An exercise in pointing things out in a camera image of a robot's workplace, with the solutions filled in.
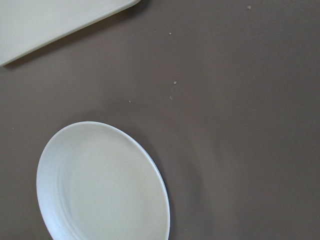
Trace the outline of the cream rectangular tray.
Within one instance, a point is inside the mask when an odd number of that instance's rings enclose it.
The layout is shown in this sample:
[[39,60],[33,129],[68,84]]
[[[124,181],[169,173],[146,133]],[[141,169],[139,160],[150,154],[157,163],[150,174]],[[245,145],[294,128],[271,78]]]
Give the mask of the cream rectangular tray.
[[2,0],[0,64],[137,4],[136,0]]

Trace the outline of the round cream plate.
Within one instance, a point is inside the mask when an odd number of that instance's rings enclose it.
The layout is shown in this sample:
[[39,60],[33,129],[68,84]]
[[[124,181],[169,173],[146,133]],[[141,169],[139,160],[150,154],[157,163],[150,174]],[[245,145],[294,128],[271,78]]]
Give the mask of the round cream plate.
[[83,121],[44,147],[36,193],[54,240],[167,240],[170,204],[144,148],[105,123]]

